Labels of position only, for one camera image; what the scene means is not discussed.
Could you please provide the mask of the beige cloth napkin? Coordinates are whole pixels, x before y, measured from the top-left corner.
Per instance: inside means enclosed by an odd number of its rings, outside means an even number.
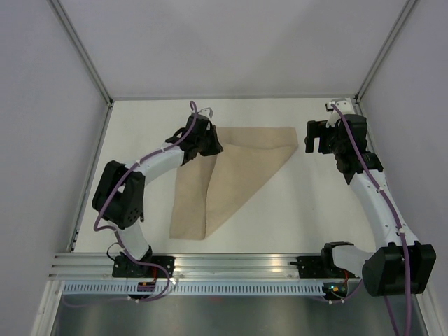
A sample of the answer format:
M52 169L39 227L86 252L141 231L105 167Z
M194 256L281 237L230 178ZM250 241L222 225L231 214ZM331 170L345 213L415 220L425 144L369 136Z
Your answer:
M169 236L204 240L229 220L298 149L293 127L220 127L223 152L176 172Z

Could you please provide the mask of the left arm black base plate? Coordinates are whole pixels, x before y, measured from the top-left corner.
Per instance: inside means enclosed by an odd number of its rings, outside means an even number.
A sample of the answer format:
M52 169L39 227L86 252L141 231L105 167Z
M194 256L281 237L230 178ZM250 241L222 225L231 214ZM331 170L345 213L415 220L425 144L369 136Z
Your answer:
M145 263L153 263L160 267L163 267L168 275L171 277L174 272L175 257L170 255L156 255L151 258L150 261L144 261ZM145 265L137 265L132 262L127 256L119 255L115 257L113 271L113 278L154 278L166 279L167 276L163 270L159 267L150 267Z

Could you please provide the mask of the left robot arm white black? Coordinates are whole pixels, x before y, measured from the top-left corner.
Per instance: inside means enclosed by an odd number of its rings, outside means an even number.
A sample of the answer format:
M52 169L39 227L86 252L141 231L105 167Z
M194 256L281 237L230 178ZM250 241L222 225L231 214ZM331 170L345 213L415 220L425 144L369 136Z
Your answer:
M114 278L168 278L171 271L155 264L151 246L140 222L144 219L146 186L161 175L187 164L197 155L212 156L223 151L211 117L192 113L162 146L130 164L108 162L92 199L97 211L94 231L111 230L122 247L114 258Z

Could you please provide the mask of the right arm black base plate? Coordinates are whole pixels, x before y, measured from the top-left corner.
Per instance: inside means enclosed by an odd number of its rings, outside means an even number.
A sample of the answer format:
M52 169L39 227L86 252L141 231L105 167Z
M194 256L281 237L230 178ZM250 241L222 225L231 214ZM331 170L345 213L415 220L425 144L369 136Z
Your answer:
M330 273L324 267L323 261L317 255L298 256L294 261L289 262L293 266L300 279L329 279Z

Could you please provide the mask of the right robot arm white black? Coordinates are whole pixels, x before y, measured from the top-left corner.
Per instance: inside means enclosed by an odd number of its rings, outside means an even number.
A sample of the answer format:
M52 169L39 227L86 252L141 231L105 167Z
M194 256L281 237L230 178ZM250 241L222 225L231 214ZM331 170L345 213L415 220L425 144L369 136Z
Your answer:
M436 261L435 249L419 241L397 210L384 168L367 148L366 118L354 114L345 118L333 126L325 120L309 121L305 151L335 156L338 171L365 212L376 250L371 253L349 242L330 242L321 251L319 267L329 277L346 270L361 278L373 297L422 294Z

